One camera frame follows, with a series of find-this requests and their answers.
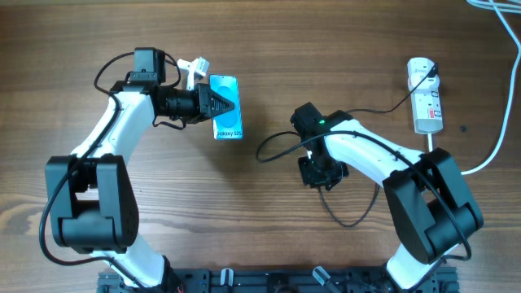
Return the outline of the blue Galaxy smartphone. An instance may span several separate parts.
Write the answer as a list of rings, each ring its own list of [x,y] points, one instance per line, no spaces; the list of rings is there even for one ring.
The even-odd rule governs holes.
[[[243,121],[239,98],[239,83],[235,76],[212,74],[208,78],[211,90],[217,96],[214,107],[218,115],[212,118],[216,140],[243,138]]]

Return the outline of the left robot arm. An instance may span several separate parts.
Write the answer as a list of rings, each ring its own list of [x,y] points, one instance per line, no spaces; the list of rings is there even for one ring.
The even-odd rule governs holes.
[[[46,163],[48,201],[39,225],[43,255],[62,266],[103,261],[129,291],[180,292],[183,281],[166,256],[138,232],[139,212],[127,164],[149,126],[183,130],[235,109],[201,82],[209,63],[175,60],[153,48],[129,52],[134,67],[109,90],[107,109],[90,135],[69,155]]]

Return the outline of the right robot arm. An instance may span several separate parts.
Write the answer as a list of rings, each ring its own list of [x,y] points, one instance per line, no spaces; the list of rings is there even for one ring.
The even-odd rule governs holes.
[[[424,153],[370,132],[346,112],[322,115],[311,103],[291,124],[307,154],[298,160],[303,183],[331,190],[353,167],[382,187],[400,239],[385,272],[397,290],[416,291],[442,261],[484,225],[478,204],[454,158],[436,148]]]

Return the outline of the white power strip socket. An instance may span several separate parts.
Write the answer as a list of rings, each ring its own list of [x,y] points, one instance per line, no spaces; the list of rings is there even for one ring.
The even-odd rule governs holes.
[[[414,131],[418,134],[434,134],[441,131],[443,118],[439,89],[420,93],[411,92],[410,98]]]

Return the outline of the white charger plug adapter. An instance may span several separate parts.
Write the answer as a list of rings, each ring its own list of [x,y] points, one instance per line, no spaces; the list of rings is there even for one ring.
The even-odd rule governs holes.
[[[424,57],[414,57],[407,63],[408,88],[411,92],[437,91],[440,85],[439,64]]]

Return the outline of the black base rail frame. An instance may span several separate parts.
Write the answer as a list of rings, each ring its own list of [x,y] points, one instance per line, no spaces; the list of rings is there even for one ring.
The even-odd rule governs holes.
[[[322,285],[311,270],[235,270],[175,269],[181,286],[174,292],[405,292],[394,287],[380,267],[327,269],[329,279]],[[96,292],[138,292],[126,286],[118,273],[100,273]],[[460,292],[457,270],[438,268],[414,292]]]

